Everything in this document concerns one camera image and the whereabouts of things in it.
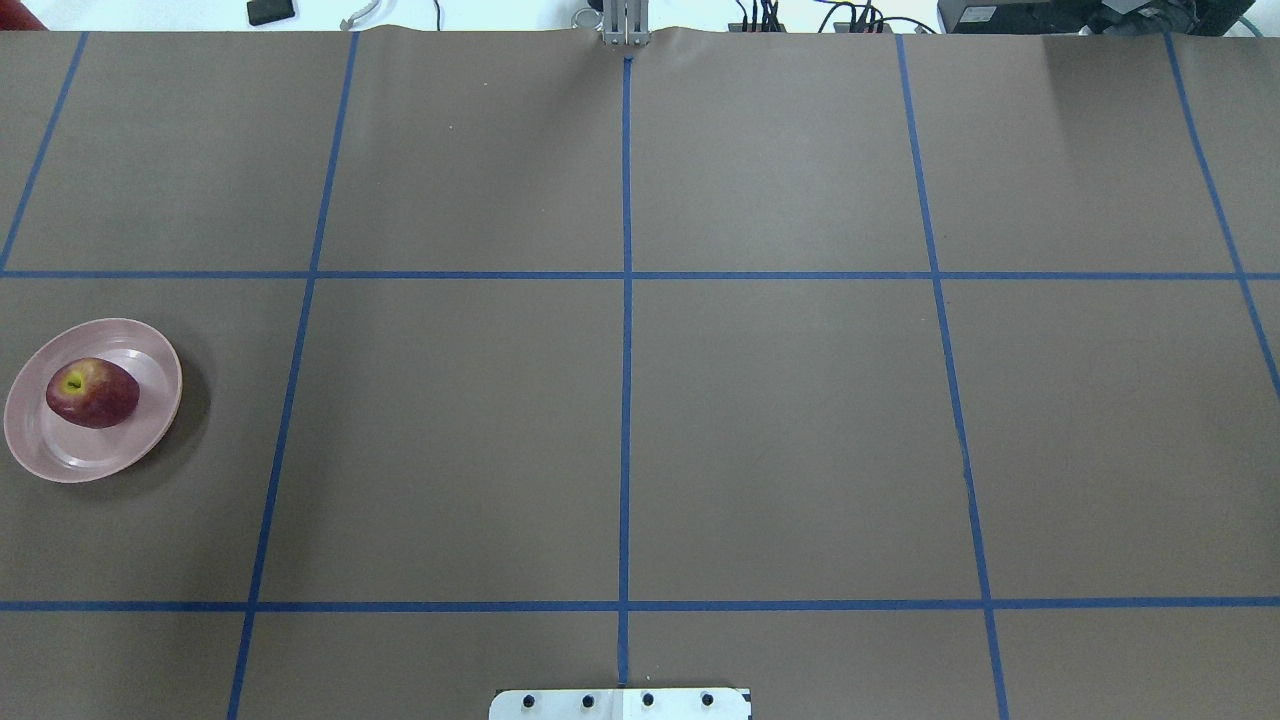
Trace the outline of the small black device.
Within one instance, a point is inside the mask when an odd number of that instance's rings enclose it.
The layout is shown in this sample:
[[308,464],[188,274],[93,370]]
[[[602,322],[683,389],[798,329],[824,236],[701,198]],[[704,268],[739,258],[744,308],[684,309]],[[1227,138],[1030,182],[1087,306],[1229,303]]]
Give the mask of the small black device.
[[251,27],[261,27],[296,17],[292,0],[248,0],[244,3],[246,18]]

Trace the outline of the aluminium frame post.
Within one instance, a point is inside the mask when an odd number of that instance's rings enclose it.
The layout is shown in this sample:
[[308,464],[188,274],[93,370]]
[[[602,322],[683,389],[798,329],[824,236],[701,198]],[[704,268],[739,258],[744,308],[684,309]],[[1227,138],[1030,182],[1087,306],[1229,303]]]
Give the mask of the aluminium frame post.
[[641,47],[650,42],[648,0],[603,0],[598,3],[602,41],[609,46]]

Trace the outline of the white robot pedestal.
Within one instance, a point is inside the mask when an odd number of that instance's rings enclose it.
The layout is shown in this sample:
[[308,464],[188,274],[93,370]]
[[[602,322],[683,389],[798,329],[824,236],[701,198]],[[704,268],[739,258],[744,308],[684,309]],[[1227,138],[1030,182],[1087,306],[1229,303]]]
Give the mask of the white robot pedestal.
[[489,719],[751,719],[751,694],[731,687],[512,689]]

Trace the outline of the red apple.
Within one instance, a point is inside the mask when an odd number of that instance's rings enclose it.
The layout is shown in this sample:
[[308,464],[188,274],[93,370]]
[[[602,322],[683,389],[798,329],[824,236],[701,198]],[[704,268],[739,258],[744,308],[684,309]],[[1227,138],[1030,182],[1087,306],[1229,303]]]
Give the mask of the red apple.
[[101,357],[78,357],[52,374],[45,404],[76,427],[100,430],[125,421],[140,396],[138,380],[124,368]]

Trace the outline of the pink plate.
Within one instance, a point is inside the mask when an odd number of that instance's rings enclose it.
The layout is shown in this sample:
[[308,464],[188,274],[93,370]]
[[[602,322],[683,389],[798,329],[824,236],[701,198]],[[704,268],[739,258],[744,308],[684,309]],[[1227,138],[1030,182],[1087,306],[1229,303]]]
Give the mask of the pink plate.
[[183,392],[172,342],[142,322],[104,318],[61,332],[9,384],[3,434],[27,471],[56,483],[110,477],[155,448]]

